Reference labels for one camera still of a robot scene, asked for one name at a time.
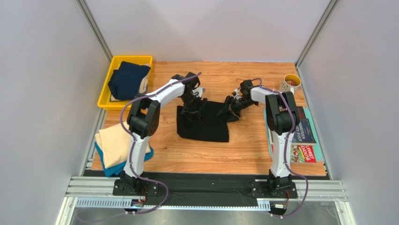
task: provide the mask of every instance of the wooden tabletop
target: wooden tabletop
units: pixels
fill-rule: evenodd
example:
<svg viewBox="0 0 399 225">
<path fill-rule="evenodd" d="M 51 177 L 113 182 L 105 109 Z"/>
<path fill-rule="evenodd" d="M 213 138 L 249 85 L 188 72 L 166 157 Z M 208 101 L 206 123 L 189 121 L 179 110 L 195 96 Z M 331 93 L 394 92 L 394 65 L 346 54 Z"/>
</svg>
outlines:
<svg viewBox="0 0 399 225">
<path fill-rule="evenodd" d="M 153 63 L 154 73 L 150 77 L 149 92 L 154 91 L 176 74 L 198 73 L 201 87 L 206 88 L 203 98 L 224 102 L 227 95 L 239 87 L 243 80 L 262 78 L 262 84 L 278 89 L 284 75 L 296 74 L 293 63 L 262 62 L 174 62 Z M 297 106 L 306 107 L 302 89 L 295 93 Z M 233 173 L 268 174 L 272 165 L 267 146 L 267 135 L 263 116 L 264 105 L 250 106 L 241 111 L 239 121 L 228 123 L 230 141 L 204 142 L 181 138 L 176 128 L 176 107 L 183 105 L 176 98 L 167 104 L 160 115 L 159 127 L 150 139 L 155 153 L 144 163 L 148 172 L 173 173 Z M 104 128 L 119 123 L 120 111 L 109 111 Z M 304 175 L 325 176 L 323 162 L 315 164 L 291 164 L 292 169 Z M 102 170 L 96 153 L 92 170 Z"/>
</svg>

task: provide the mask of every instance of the black cloth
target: black cloth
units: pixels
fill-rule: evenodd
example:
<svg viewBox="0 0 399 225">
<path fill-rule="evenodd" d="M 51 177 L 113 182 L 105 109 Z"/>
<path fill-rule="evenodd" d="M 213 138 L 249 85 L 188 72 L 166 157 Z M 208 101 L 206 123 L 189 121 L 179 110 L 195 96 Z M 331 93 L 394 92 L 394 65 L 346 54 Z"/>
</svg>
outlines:
<svg viewBox="0 0 399 225">
<path fill-rule="evenodd" d="M 208 101 L 204 110 L 204 121 L 195 115 L 190 122 L 181 115 L 182 106 L 177 107 L 177 134 L 182 138 L 209 142 L 229 142 L 229 129 L 227 128 L 228 114 L 216 117 L 223 106 L 220 102 Z"/>
<path fill-rule="evenodd" d="M 141 81 L 150 69 L 148 66 L 123 61 L 108 82 L 111 94 L 118 100 L 133 99 L 139 93 Z"/>
</svg>

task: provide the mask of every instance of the gray floor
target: gray floor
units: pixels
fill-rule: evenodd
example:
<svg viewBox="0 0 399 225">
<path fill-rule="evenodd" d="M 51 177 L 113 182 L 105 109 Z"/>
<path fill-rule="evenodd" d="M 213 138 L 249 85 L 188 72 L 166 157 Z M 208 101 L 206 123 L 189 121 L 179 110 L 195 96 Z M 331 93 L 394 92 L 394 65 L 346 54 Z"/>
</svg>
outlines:
<svg viewBox="0 0 399 225">
<path fill-rule="evenodd" d="M 290 202 L 288 210 L 298 204 Z M 76 208 L 74 216 L 85 220 L 99 220 L 124 212 L 122 209 Z M 73 217 L 71 225 L 86 224 Z M 221 210 L 156 210 L 143 215 L 123 215 L 99 225 L 340 225 L 334 202 L 306 202 L 298 213 L 290 218 L 279 220 L 260 211 L 221 211 Z"/>
</svg>

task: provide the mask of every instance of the yellow bin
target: yellow bin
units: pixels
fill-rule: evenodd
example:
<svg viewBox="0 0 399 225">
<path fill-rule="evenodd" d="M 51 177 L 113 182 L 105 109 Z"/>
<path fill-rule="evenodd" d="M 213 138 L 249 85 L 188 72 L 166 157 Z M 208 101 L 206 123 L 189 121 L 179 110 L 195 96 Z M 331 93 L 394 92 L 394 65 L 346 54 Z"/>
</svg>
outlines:
<svg viewBox="0 0 399 225">
<path fill-rule="evenodd" d="M 97 106 L 104 108 L 105 110 L 121 110 L 129 101 L 116 101 L 111 102 L 111 90 L 108 87 L 108 82 L 111 79 L 113 71 L 118 69 L 121 62 L 131 62 L 138 65 L 149 64 L 151 70 L 148 76 L 148 83 L 150 83 L 151 74 L 153 72 L 152 68 L 152 56 L 150 55 L 116 55 L 112 58 L 110 68 L 108 69 L 107 77 L 105 78 L 103 90 L 101 90 L 100 98 L 98 99 Z"/>
</svg>

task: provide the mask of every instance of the mug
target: mug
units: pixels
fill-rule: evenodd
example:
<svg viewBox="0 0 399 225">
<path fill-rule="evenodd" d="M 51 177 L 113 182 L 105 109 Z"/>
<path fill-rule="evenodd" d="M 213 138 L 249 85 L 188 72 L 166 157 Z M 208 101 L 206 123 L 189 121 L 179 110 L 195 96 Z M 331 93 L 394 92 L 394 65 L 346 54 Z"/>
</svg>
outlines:
<svg viewBox="0 0 399 225">
<path fill-rule="evenodd" d="M 279 88 L 280 92 L 291 91 L 295 94 L 295 91 L 301 86 L 301 79 L 295 74 L 287 74 Z"/>
</svg>

